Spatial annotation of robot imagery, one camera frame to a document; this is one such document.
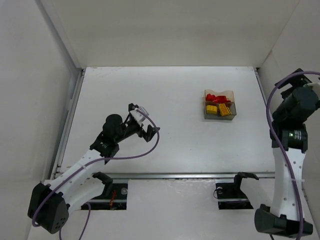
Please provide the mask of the red rectangular lego brick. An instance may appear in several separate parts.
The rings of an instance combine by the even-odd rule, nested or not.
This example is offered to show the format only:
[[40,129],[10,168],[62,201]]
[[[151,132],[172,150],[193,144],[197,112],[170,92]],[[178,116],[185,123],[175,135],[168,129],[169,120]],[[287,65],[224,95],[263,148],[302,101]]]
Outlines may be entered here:
[[207,102],[214,102],[214,103],[216,103],[216,102],[217,102],[217,97],[216,97],[214,94],[208,93],[208,94],[205,96],[205,100],[206,100]]

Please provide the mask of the red arch lego brick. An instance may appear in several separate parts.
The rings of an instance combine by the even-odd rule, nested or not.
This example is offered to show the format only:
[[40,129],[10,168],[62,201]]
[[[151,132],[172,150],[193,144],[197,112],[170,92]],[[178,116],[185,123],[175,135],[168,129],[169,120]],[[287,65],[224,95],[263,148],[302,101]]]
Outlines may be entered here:
[[218,95],[216,98],[218,104],[225,104],[231,102],[225,95]]

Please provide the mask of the yellow lego brick cluster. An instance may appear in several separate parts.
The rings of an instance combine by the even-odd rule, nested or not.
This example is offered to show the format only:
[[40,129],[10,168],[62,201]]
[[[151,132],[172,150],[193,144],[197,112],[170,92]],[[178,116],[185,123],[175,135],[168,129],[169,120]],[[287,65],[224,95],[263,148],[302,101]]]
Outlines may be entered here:
[[225,103],[219,104],[218,109],[221,117],[230,116],[232,114],[231,110],[226,106]]

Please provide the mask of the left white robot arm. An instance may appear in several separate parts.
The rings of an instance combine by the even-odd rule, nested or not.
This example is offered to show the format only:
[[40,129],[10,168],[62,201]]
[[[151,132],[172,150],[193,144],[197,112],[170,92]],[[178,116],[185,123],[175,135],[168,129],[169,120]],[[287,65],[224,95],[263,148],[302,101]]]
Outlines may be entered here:
[[107,116],[102,131],[80,160],[59,177],[33,188],[27,212],[32,226],[50,234],[60,232],[74,211],[110,193],[113,179],[102,169],[111,160],[118,160],[120,142],[134,135],[147,143],[160,137],[160,128],[143,107],[129,104],[126,119],[118,114]]

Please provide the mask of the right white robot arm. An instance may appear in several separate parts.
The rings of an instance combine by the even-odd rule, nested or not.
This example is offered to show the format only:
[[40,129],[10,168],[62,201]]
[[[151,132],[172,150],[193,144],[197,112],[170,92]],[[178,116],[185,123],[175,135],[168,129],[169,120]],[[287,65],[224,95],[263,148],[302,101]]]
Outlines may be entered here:
[[274,157],[274,192],[270,199],[259,178],[239,172],[234,181],[253,207],[254,225],[259,233],[299,240],[313,234],[302,206],[302,171],[308,150],[306,120],[320,108],[320,85],[306,76],[318,71],[298,68],[274,85],[266,101]]

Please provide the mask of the yellow curved lego brick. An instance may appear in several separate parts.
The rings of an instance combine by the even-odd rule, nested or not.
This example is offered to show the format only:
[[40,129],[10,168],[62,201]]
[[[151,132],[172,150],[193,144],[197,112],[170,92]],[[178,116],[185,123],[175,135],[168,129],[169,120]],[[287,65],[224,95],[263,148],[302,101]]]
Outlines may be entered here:
[[205,110],[206,110],[206,113],[210,115],[218,114],[218,107],[215,105],[207,105]]

